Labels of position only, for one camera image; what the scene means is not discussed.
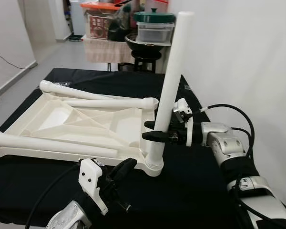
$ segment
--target black stool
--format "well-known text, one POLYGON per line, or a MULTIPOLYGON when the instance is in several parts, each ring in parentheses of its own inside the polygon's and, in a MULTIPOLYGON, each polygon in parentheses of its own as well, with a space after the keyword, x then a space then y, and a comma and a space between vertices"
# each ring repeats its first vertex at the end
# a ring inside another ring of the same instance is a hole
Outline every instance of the black stool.
POLYGON ((141 68, 141 71, 143 72, 152 72, 156 73, 156 60, 159 60, 161 58, 160 52, 142 52, 142 51, 132 51, 132 56, 135 59, 134 61, 134 68, 133 70, 136 72, 139 69, 139 63, 143 63, 143 67, 141 68), (146 63, 152 64, 152 70, 149 71, 144 67, 146 66, 146 63))

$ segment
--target white tube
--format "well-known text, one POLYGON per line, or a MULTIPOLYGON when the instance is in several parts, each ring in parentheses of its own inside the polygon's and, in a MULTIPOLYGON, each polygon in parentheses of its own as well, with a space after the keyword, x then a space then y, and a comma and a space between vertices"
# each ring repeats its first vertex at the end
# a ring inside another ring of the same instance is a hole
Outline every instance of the white tube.
MULTIPOLYGON (((192 28, 193 17, 193 12, 183 11, 178 13, 173 44, 167 64, 161 99, 154 126, 155 131, 167 132, 168 130, 183 70, 184 53, 187 49, 187 39, 189 38, 190 30, 192 28)), ((146 157, 146 164, 151 169, 159 170, 161 172, 163 167, 162 155, 164 146, 165 143, 152 143, 151 150, 146 157)))
POLYGON ((4 134, 0 132, 0 147, 24 148, 43 151, 54 151, 71 154, 86 154, 101 157, 117 157, 117 150, 86 146, 54 140, 39 139, 35 137, 23 137, 4 134))
POLYGON ((155 98, 144 99, 112 99, 112 100, 64 100, 74 107, 133 107, 145 110, 155 110, 159 101, 155 98))
POLYGON ((43 92, 55 92, 64 95, 68 95, 75 98, 81 99, 112 99, 103 95, 93 94, 89 92, 84 92, 74 88, 69 88, 61 85, 54 84, 50 81, 42 80, 39 84, 40 90, 43 92))

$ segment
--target white plastic part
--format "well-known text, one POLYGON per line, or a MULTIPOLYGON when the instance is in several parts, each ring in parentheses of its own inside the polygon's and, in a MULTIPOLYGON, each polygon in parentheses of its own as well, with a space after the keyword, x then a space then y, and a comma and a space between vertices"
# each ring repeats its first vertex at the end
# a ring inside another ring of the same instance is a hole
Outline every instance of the white plastic part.
MULTIPOLYGON (((181 74, 183 71, 184 53, 187 50, 187 39, 194 18, 193 12, 182 11, 178 13, 173 44, 166 69, 164 84, 161 93, 155 131, 167 132, 171 121, 171 114, 176 100, 181 74)), ((146 157, 146 164, 150 169, 161 173, 163 168, 163 151, 165 143, 153 142, 151 150, 146 157)))
POLYGON ((102 176, 102 169, 91 159, 81 161, 78 182, 84 192, 86 192, 100 208, 102 215, 106 215, 108 208, 100 197, 100 188, 96 187, 100 176, 102 176))
POLYGON ((94 156, 117 157, 117 150, 44 140, 34 137, 23 137, 0 132, 0 147, 35 149, 42 151, 89 154, 94 156))
POLYGON ((55 92, 75 98, 81 98, 81 99, 112 99, 103 95, 99 94, 93 94, 89 92, 84 92, 81 90, 65 87, 65 86, 60 86, 57 84, 54 84, 50 81, 42 80, 39 84, 40 90, 43 92, 55 92))
POLYGON ((174 104, 174 110, 175 109, 177 109, 179 112, 185 112, 186 114, 192 114, 193 113, 184 98, 179 99, 174 104))
POLYGON ((200 110, 200 112, 202 113, 202 112, 205 112, 205 111, 207 111, 209 108, 206 106, 206 107, 204 107, 204 108, 200 108, 199 110, 200 110))
POLYGON ((145 110, 155 110, 159 101, 155 98, 144 99, 111 99, 111 100, 65 100, 73 107, 133 107, 145 110))
POLYGON ((185 145, 188 147, 192 146, 193 125, 194 125, 194 120, 193 120, 193 117, 191 117, 186 123, 187 135, 186 135, 186 144, 185 145))
MULTIPOLYGON (((134 99, 110 96, 112 99, 134 99)), ((151 131, 144 126, 154 120, 154 110, 118 107, 83 107, 67 105, 64 100, 79 100, 61 97, 61 94, 43 93, 6 131, 12 136, 30 139, 51 140, 60 145, 59 151, 47 151, 43 146, 35 148, 0 147, 0 157, 5 155, 29 156, 54 160, 78 161, 79 158, 97 158, 104 164, 116 166, 131 157, 137 160, 136 169, 149 176, 157 171, 150 169, 145 157, 152 142, 142 138, 142 133, 151 131), (106 156, 94 150, 66 150, 64 143, 79 146, 95 146, 117 151, 116 156, 106 156)))

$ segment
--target red storage box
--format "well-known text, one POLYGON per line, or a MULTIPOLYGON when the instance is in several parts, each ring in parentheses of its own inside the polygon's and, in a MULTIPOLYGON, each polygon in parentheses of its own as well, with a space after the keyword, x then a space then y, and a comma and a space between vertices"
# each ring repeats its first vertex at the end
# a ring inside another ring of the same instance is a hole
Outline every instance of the red storage box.
POLYGON ((112 17, 120 7, 105 2, 84 2, 81 7, 86 18, 86 36, 107 39, 112 17))

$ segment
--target black tablecloth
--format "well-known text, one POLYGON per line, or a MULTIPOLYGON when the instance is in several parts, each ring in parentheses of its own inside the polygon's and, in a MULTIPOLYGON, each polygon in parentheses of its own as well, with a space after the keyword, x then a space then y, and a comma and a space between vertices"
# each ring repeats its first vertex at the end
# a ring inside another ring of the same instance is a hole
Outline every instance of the black tablecloth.
MULTIPOLYGON (((53 69, 46 77, 52 82, 71 82, 70 87, 97 94, 160 99, 164 75, 138 72, 102 72, 53 69)), ((0 127, 5 131, 41 95, 36 89, 0 127)), ((192 110, 197 98, 181 79, 177 99, 184 97, 192 110)), ((195 121, 208 121, 204 114, 195 121)), ((109 209, 93 222, 96 228, 225 228, 235 229, 225 183, 209 148, 166 144, 160 176, 149 177, 134 170, 119 189, 131 203, 129 213, 109 209)), ((0 222, 24 224, 42 191, 74 162, 5 156, 0 158, 0 222)), ((45 226, 81 191, 78 171, 59 182, 38 208, 32 225, 45 226)))

